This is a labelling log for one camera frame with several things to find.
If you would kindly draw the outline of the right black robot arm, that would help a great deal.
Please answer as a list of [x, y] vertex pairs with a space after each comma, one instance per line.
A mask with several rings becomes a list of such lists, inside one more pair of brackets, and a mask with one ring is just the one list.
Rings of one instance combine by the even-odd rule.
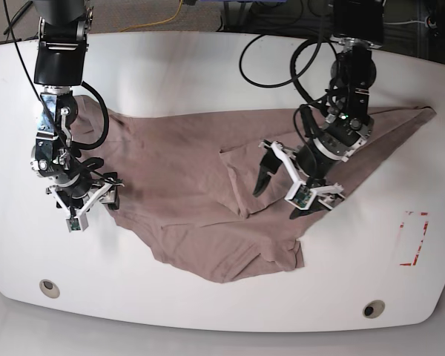
[[[117, 173], [99, 172], [105, 163], [102, 158], [81, 158], [82, 152], [105, 142], [110, 128], [103, 98], [82, 79], [93, 8], [88, 1], [36, 1], [35, 8], [40, 21], [33, 82], [42, 87], [38, 95], [42, 112], [30, 165], [39, 177], [52, 181], [46, 192], [64, 210], [69, 231], [84, 231], [87, 213], [96, 203], [119, 208], [118, 188], [123, 184]], [[76, 86], [93, 94], [102, 112], [102, 132], [92, 143], [77, 142], [71, 133], [79, 112], [73, 95]]]

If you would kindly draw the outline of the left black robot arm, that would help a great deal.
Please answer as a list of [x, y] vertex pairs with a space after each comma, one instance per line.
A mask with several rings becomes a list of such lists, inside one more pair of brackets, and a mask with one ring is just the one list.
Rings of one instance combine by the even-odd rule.
[[[294, 208], [293, 220], [330, 211], [338, 200], [345, 199], [343, 186], [329, 182], [326, 176], [336, 164], [348, 161], [372, 134], [369, 89], [377, 76], [372, 49], [383, 44], [383, 9], [381, 1], [334, 1], [331, 37], [321, 33], [292, 54], [291, 83], [304, 100], [292, 121], [303, 146], [294, 150], [263, 140], [260, 145], [266, 154], [260, 161], [253, 195], [260, 196], [279, 167], [285, 167], [292, 181], [285, 200]], [[307, 47], [314, 45], [319, 50], [324, 42], [338, 43], [343, 49], [334, 55], [325, 94], [313, 99], [300, 84], [304, 72], [296, 69], [296, 62]]]

